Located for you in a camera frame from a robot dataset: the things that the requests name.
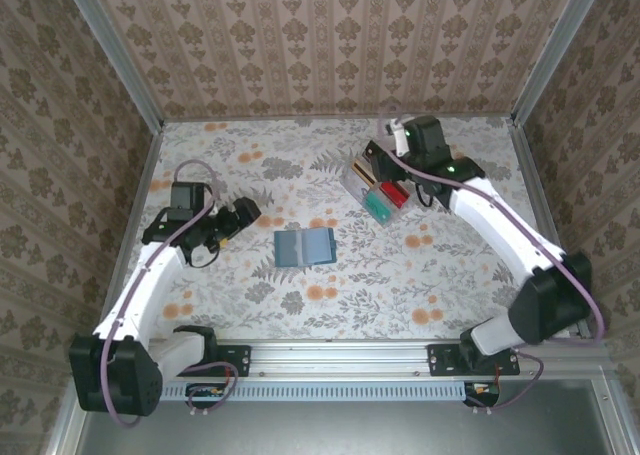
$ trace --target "white cable tray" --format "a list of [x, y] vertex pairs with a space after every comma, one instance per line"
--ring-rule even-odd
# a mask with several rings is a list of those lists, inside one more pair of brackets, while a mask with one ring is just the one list
[[[169, 382], [161, 402], [185, 402], [193, 382]], [[238, 402], [362, 402], [464, 400], [464, 382], [255, 382], [241, 380], [229, 401]], [[215, 397], [193, 397], [214, 401]]]

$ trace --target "blue book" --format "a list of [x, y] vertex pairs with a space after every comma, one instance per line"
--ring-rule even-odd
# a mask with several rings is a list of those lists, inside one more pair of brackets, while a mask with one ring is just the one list
[[335, 263], [333, 228], [274, 232], [276, 267], [308, 267]]

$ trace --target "floral tablecloth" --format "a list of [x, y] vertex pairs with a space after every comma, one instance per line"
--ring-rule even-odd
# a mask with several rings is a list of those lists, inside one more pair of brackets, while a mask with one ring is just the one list
[[[455, 156], [474, 158], [533, 224], [506, 120], [441, 123]], [[457, 337], [506, 310], [516, 291], [511, 274], [464, 221], [436, 202], [383, 229], [343, 189], [344, 163], [372, 137], [375, 119], [167, 124], [138, 240], [168, 205], [175, 167], [189, 158], [214, 167], [224, 203], [248, 196], [263, 216], [232, 239], [214, 265], [179, 276], [155, 336], [193, 323], [214, 327], [226, 340]], [[181, 179], [206, 181], [208, 175], [194, 166]], [[274, 267], [274, 230], [318, 226], [333, 227], [337, 263]]]

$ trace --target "red object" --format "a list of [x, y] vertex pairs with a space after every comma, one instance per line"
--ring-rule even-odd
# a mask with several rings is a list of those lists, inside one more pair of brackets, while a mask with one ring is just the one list
[[394, 182], [382, 182], [380, 184], [380, 190], [384, 193], [391, 203], [396, 207], [402, 208], [402, 206], [409, 200], [409, 194], [400, 185]]

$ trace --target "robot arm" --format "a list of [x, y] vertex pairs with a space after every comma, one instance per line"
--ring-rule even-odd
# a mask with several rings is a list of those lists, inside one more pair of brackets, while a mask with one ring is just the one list
[[[375, 142], [365, 150], [374, 176], [380, 182], [410, 180], [445, 208], [463, 218], [496, 251], [511, 270], [520, 292], [508, 313], [487, 320], [461, 334], [460, 352], [470, 371], [491, 357], [524, 343], [539, 344], [558, 331], [588, 316], [589, 305], [576, 288], [559, 272], [542, 248], [590, 289], [591, 265], [582, 254], [567, 255], [544, 239], [506, 205], [485, 178], [484, 171], [469, 158], [454, 160], [444, 141], [440, 122], [431, 116], [412, 120], [392, 120], [387, 133], [394, 136], [400, 167]], [[409, 171], [413, 168], [455, 187], [426, 179]], [[489, 200], [476, 191], [488, 195]], [[537, 246], [496, 205], [506, 209]]]
[[[173, 183], [171, 206], [161, 210], [144, 231], [136, 268], [114, 307], [92, 336], [74, 338], [69, 360], [78, 401], [84, 410], [107, 411], [101, 386], [101, 356], [106, 347], [109, 398], [118, 414], [149, 415], [160, 400], [163, 381], [192, 365], [218, 361], [215, 335], [208, 327], [179, 327], [163, 344], [149, 350], [153, 321], [175, 277], [186, 266], [193, 266], [193, 249], [207, 247], [215, 260], [227, 240], [260, 216], [253, 200], [240, 198], [233, 203], [233, 209], [212, 208], [208, 215], [194, 220], [196, 214], [207, 213], [206, 188], [202, 183]], [[127, 302], [132, 290], [133, 297]], [[115, 332], [110, 336], [114, 322]]]

